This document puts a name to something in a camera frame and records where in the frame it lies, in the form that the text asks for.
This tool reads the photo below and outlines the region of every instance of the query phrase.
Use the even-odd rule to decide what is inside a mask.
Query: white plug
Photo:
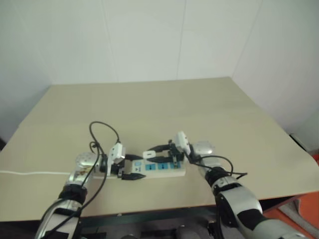
[[[125,158],[125,148],[121,143],[116,143],[109,152],[108,157],[108,176],[111,174],[113,163],[120,163]]]
[[[156,152],[154,150],[144,151],[143,159],[145,164],[153,164],[153,162],[148,161],[148,158],[156,157]]]
[[[191,152],[188,139],[183,131],[178,132],[175,136],[175,146],[181,153],[186,152],[189,155]]]

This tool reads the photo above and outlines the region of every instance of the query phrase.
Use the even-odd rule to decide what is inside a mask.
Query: orange object
[[[281,212],[279,209],[273,209],[269,212],[264,213],[264,215],[267,218],[279,219],[280,221],[285,222],[286,224],[288,224],[292,228],[301,232],[306,237],[311,238],[311,239],[315,239],[312,235],[310,235],[306,230],[304,230],[302,227],[300,227],[298,224],[296,224],[293,220],[291,220],[289,217],[287,217],[286,214]]]
[[[308,193],[300,198],[300,215],[319,229],[319,192]]]

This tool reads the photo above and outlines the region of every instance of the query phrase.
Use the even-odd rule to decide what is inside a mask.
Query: wire bundle
[[[92,173],[92,171],[94,170],[95,168],[95,165],[97,164],[98,160],[99,160],[99,157],[100,157],[100,153],[102,155],[102,160],[105,161],[105,165],[106,165],[106,171],[105,171],[105,174],[104,174],[104,178],[103,178],[103,181],[101,183],[101,185],[99,186],[98,190],[95,192],[95,194],[92,196],[92,198],[90,198],[81,208],[79,208],[77,211],[75,211],[74,213],[72,213],[70,216],[68,216],[65,220],[63,220],[61,223],[59,223],[57,226],[55,226],[52,230],[50,230],[50,232],[48,232],[46,235],[44,235],[41,239],[47,239],[49,238],[50,236],[52,236],[60,227],[62,227],[64,224],[66,224],[71,218],[73,218],[74,216],[80,214],[83,209],[85,209],[95,198],[96,196],[99,194],[99,192],[101,191],[101,189],[103,188],[104,184],[105,184],[105,181],[106,181],[106,176],[107,176],[107,155],[104,153],[104,150],[103,148],[101,147],[100,143],[98,142],[98,140],[96,139],[93,131],[92,131],[92,126],[93,124],[95,123],[98,123],[98,124],[102,124],[102,125],[105,125],[107,126],[108,128],[110,128],[115,134],[116,134],[116,137],[117,137],[117,142],[120,142],[120,137],[119,137],[119,134],[116,132],[116,130],[111,127],[109,124],[107,123],[104,123],[104,122],[101,122],[101,121],[93,121],[90,123],[89,125],[89,131],[90,131],[90,135],[93,139],[92,142],[89,143],[89,146],[90,146],[90,149],[92,152],[93,151],[93,148],[96,148],[97,149],[97,158],[96,158],[96,161],[94,163],[94,165],[92,166],[92,168],[90,169],[89,173],[87,174],[87,176],[85,177],[84,181],[82,182],[82,185],[83,186],[87,180],[87,178],[89,177],[89,175]],[[47,214],[47,212],[50,211],[51,208],[53,208],[54,206],[56,206],[57,204],[63,202],[64,200],[59,200],[55,203],[53,203],[49,208],[48,210],[44,213],[44,215],[42,216],[42,219],[41,221],[44,219],[45,215]]]

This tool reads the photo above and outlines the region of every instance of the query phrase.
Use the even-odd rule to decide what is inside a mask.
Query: power strip
[[[180,177],[186,173],[185,160],[177,162],[176,168],[173,162],[153,163],[146,159],[125,162],[125,173],[141,173],[145,178]]]

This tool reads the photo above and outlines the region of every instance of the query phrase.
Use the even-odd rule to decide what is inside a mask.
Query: white cable
[[[20,176],[35,175],[35,174],[70,175],[70,173],[64,173],[64,172],[27,172],[27,173],[20,173],[20,172],[6,171],[6,170],[0,170],[0,173],[15,174],[15,175],[20,175]],[[101,176],[93,176],[93,178],[94,179],[103,179],[103,177],[101,177]]]

